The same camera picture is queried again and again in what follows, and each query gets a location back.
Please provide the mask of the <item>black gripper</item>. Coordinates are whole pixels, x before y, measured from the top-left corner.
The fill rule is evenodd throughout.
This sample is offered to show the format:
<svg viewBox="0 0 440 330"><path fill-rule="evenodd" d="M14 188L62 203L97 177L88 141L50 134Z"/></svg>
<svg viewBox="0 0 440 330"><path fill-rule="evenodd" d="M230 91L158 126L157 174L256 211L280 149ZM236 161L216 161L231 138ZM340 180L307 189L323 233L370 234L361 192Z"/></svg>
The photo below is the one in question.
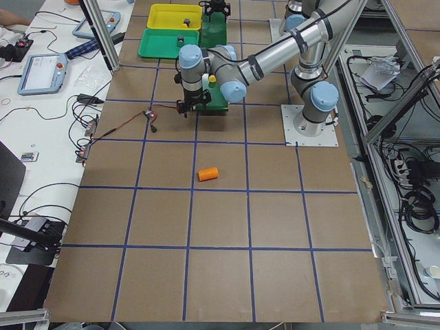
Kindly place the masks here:
<svg viewBox="0 0 440 330"><path fill-rule="evenodd" d="M198 104L206 105L210 102L210 92L203 88L202 77L195 82L188 82L181 74L175 74L174 81L180 84L184 91L184 99L176 101L178 113L194 111Z"/></svg>
<svg viewBox="0 0 440 330"><path fill-rule="evenodd" d="M230 15L230 4L225 0L199 1L199 6L203 7L204 14L210 16L215 12L222 13L225 16Z"/></svg>

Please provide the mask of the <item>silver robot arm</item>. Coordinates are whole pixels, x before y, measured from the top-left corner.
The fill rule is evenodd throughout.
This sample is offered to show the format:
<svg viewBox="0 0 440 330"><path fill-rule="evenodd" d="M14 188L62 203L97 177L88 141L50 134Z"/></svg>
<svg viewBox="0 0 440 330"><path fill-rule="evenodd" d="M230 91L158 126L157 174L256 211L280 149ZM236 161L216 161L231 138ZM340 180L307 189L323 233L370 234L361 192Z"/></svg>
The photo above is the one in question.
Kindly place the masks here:
<svg viewBox="0 0 440 330"><path fill-rule="evenodd" d="M214 76L223 97L236 103L246 97L247 88L262 80L266 74L298 58L291 71L291 83L304 102L294 118L294 128L307 137L320 135L331 111L336 107L339 93L325 81L325 47L333 38L341 39L351 29L365 1L303 1L300 25L287 29L280 39L243 60L235 57L229 45L211 49L185 45L179 51L179 73L175 82L183 88L184 99L176 102L177 111L186 114L198 104L210 102L210 92L203 88L205 74Z"/></svg>

